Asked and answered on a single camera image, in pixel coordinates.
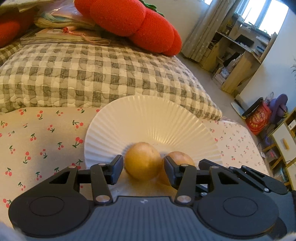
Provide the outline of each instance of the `white plate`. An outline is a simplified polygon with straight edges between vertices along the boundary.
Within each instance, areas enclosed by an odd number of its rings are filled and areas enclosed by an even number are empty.
[[[161,156],[182,151],[194,160],[196,167],[204,158],[222,164],[214,138],[200,119],[172,101],[139,95],[112,101],[94,117],[85,137],[86,167],[110,163],[116,155],[124,156],[132,144],[141,141],[153,145]],[[134,181],[125,170],[110,189],[113,198],[176,193],[172,187],[155,180]]]

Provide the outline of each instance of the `purple object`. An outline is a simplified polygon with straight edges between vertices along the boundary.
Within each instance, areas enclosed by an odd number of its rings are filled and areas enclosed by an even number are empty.
[[[276,124],[284,117],[285,111],[287,111],[287,102],[288,96],[285,94],[281,94],[278,98],[270,101],[269,108],[272,111],[270,123]]]

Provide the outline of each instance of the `cable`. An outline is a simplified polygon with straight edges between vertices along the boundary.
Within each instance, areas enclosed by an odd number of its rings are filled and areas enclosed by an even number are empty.
[[[257,144],[257,147],[258,147],[258,145],[261,143],[261,142],[263,142],[264,140],[265,140],[265,138],[268,136],[268,134],[271,132],[271,131],[273,131],[274,130],[274,128],[272,128],[269,132],[267,132],[268,131],[268,128],[270,127],[270,125],[271,125],[271,123],[268,125],[268,127],[267,127],[267,129],[266,129],[266,135],[265,135],[265,137]]]

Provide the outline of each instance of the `curtain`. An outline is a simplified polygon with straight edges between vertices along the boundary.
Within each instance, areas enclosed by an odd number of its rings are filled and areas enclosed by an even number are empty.
[[[223,19],[236,1],[236,7],[241,0],[213,0],[203,18],[199,21],[193,33],[184,43],[182,53],[199,62],[211,43]]]

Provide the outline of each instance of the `red bag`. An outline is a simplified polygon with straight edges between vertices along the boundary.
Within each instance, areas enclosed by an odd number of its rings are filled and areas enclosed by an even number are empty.
[[[256,136],[267,126],[272,112],[265,102],[246,119],[247,126]]]

